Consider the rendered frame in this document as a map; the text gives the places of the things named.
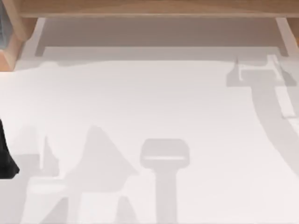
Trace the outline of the wooden cupboard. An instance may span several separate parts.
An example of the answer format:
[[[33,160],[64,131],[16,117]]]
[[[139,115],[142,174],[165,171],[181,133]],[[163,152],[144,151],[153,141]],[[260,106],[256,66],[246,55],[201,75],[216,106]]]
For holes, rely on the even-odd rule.
[[[299,18],[299,0],[24,0],[22,17]]]

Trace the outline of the pale wooden drawer front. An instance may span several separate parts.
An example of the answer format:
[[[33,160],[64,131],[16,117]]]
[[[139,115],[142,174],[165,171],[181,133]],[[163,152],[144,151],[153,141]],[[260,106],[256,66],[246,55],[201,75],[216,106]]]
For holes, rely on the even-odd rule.
[[[0,0],[0,72],[13,71],[23,44],[32,36],[37,18],[22,16],[26,0]]]

